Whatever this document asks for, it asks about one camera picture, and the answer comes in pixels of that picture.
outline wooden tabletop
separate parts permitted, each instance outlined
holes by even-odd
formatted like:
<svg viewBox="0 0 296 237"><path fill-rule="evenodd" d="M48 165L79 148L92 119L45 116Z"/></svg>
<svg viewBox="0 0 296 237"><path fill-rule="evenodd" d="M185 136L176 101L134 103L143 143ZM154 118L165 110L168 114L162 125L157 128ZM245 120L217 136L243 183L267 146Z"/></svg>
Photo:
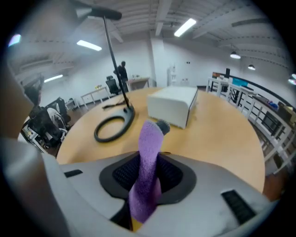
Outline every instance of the wooden tabletop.
<svg viewBox="0 0 296 237"><path fill-rule="evenodd" d="M118 95L94 107L68 132L57 161L60 164L86 162L137 151L140 129L148 119L146 97L158 90L153 87L127 93L136 116L127 132L113 142L98 143L93 133L106 116L119 109L117 106L104 111L102 106L122 101L123 96ZM99 135L115 134L122 124L120 120L110 122ZM214 95L198 92L197 106L188 126L185 129L171 126L161 151L222 166L258 191L263 191L264 156L254 129L239 110Z"/></svg>

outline fluorescent light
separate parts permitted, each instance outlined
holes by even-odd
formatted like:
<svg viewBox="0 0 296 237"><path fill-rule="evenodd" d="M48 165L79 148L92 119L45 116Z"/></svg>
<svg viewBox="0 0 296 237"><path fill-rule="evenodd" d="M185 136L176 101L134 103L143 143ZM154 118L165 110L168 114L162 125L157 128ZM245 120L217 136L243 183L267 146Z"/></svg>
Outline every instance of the fluorescent light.
<svg viewBox="0 0 296 237"><path fill-rule="evenodd" d="M256 68L255 68L252 64L250 64L250 65L248 66L248 68L251 69L251 70L256 70Z"/></svg>
<svg viewBox="0 0 296 237"><path fill-rule="evenodd" d="M241 58L241 56L239 56L235 51L233 51L233 52L230 54L230 57L235 58L235 59L240 59L240 58Z"/></svg>
<svg viewBox="0 0 296 237"><path fill-rule="evenodd" d="M80 45L80 46L84 46L84 47L90 48L90 49L92 49L92 50L96 50L96 51L100 51L100 50L102 50L101 47L99 47L99 46L97 46L97 45L95 45L95 44L91 44L91 43L89 43L89 42L86 42L86 41L84 41L84 40L80 40L80 41L78 41L77 44Z"/></svg>
<svg viewBox="0 0 296 237"><path fill-rule="evenodd" d="M12 45L14 45L14 44L19 43L19 42L20 42L20 39L21 39L21 35L19 35L19 34L14 35L14 36L11 38L11 40L9 41L8 47L9 47L9 46L12 46Z"/></svg>
<svg viewBox="0 0 296 237"><path fill-rule="evenodd" d="M190 18L174 33L174 35L180 37L186 30L188 30L194 24L196 24L196 20Z"/></svg>
<svg viewBox="0 0 296 237"><path fill-rule="evenodd" d="M294 80L294 79L288 79L288 82L290 82L293 85L296 85L296 80Z"/></svg>
<svg viewBox="0 0 296 237"><path fill-rule="evenodd" d="M61 77L63 77L63 75L58 75L58 76L50 77L49 79L46 79L44 82L49 82L49 81L52 81L54 79L58 79L58 78L61 78Z"/></svg>

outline black rubber pad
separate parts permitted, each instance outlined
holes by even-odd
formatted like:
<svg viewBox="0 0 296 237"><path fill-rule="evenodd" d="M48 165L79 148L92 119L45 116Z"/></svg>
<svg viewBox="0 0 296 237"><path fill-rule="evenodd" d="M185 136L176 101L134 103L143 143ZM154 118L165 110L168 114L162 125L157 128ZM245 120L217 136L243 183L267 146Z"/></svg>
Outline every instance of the black rubber pad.
<svg viewBox="0 0 296 237"><path fill-rule="evenodd" d="M256 215L251 207L235 190L224 192L221 196L224 198L240 225L244 224Z"/></svg>
<svg viewBox="0 0 296 237"><path fill-rule="evenodd" d="M66 178L70 178L70 177L73 177L73 176L76 176L76 175L80 175L82 173L83 172L80 169L75 169L75 170L65 172L64 174L65 174Z"/></svg>

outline teal object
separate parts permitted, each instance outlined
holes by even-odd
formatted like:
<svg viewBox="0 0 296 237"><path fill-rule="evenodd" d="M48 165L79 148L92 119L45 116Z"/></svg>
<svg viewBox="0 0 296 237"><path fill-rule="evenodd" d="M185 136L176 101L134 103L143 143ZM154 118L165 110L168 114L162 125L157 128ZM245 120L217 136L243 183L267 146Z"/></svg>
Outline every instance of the teal object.
<svg viewBox="0 0 296 237"><path fill-rule="evenodd" d="M245 87L248 85L248 83L246 81L243 81L243 80L240 80L237 78L232 79L232 84L234 84L236 86L245 86Z"/></svg>

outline office chair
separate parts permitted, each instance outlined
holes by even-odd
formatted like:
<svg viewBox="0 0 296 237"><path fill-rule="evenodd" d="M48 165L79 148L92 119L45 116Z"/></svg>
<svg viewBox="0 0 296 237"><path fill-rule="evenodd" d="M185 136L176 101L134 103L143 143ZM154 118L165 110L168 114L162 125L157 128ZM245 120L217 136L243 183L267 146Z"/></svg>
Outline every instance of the office chair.
<svg viewBox="0 0 296 237"><path fill-rule="evenodd" d="M118 95L121 90L117 87L115 79L111 79L106 81L107 86L109 87L109 91L111 94Z"/></svg>
<svg viewBox="0 0 296 237"><path fill-rule="evenodd" d="M36 106L29 117L28 127L41 137L46 147L57 147L64 140L67 130L56 127L45 108Z"/></svg>
<svg viewBox="0 0 296 237"><path fill-rule="evenodd" d="M107 76L107 81L114 79L113 76Z"/></svg>
<svg viewBox="0 0 296 237"><path fill-rule="evenodd" d="M48 104L45 108L46 109L53 108L53 109L57 110L59 112L59 114L61 115L61 117L64 119L65 124L70 122L71 117L67 114L65 101L61 97L57 98L55 101Z"/></svg>

